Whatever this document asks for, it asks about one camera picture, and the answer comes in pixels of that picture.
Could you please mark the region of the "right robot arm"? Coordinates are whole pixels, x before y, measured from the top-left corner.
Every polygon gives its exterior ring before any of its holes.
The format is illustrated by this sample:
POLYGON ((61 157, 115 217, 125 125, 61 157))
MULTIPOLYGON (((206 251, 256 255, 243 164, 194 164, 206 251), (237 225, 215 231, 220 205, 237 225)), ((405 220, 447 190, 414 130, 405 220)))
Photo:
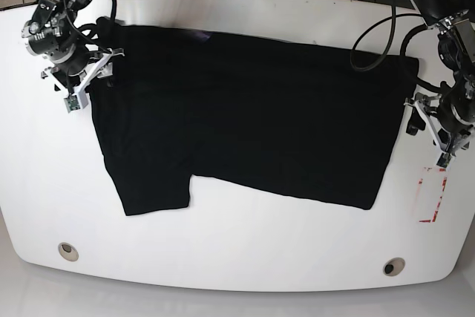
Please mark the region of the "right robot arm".
MULTIPOLYGON (((87 105, 86 88, 97 77, 112 75, 111 58, 122 56, 122 48, 101 46, 94 37, 97 24, 74 24, 77 14, 92 0, 37 0, 32 18, 22 29, 22 38, 29 53, 42 55, 53 65, 42 72, 42 78, 52 81, 62 93, 71 111, 87 105)), ((106 33, 114 29, 117 0, 112 0, 111 14, 106 19, 106 33)))

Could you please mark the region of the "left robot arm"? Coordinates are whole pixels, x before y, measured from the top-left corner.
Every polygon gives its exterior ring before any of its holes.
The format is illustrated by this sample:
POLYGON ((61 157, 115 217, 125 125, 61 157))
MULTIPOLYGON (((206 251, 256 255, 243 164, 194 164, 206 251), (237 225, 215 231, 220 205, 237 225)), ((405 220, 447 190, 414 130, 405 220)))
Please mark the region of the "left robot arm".
POLYGON ((441 129, 433 131, 435 144, 444 157, 467 148, 474 137, 474 0, 410 0, 424 24, 404 38, 400 55, 404 56, 410 40, 430 28, 438 30, 438 54, 454 77, 454 85, 441 83, 424 88, 438 95, 437 108, 422 96, 414 105, 420 117, 438 120, 441 129))

